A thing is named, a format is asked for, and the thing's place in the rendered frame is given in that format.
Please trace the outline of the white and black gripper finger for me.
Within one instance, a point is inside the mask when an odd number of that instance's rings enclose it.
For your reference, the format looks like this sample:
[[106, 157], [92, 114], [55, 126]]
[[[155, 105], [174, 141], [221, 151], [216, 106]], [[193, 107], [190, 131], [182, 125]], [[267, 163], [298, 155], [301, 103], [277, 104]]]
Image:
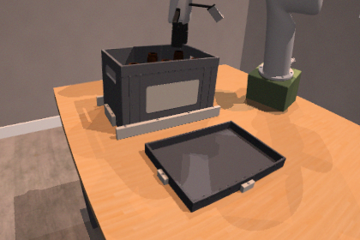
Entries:
[[183, 47], [183, 24], [178, 23], [180, 16], [180, 9], [177, 8], [172, 21], [171, 47]]
[[183, 44], [187, 44], [188, 41], [188, 23], [183, 25]]

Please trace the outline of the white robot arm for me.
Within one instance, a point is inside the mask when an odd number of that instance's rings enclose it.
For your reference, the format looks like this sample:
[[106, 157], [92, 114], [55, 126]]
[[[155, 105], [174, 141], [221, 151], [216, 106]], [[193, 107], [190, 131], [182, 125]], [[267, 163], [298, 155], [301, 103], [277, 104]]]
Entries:
[[[291, 58], [296, 25], [290, 13], [317, 15], [323, 0], [266, 0], [267, 29], [263, 64], [259, 74], [272, 81], [287, 81], [293, 77]], [[216, 22], [224, 16], [214, 5], [189, 3], [189, 6], [208, 8]]]

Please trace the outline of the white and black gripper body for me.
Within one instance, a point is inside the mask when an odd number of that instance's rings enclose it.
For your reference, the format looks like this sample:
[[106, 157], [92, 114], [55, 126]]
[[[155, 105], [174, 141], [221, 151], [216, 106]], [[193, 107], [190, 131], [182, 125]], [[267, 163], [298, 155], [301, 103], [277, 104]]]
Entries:
[[180, 16], [178, 22], [182, 22], [182, 24], [190, 22], [192, 6], [189, 6], [189, 3], [192, 3], [192, 0], [170, 0], [168, 22], [172, 23], [173, 16], [177, 8], [180, 9]]

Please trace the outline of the dark grey crate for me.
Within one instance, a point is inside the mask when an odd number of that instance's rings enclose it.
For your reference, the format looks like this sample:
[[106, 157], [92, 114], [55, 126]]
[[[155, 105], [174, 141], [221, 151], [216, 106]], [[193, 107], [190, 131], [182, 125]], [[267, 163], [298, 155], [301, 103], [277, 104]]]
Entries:
[[[173, 61], [175, 51], [183, 60]], [[148, 52], [158, 62], [148, 63]], [[219, 57], [189, 45], [104, 49], [101, 57], [104, 104], [118, 127], [213, 107]]]

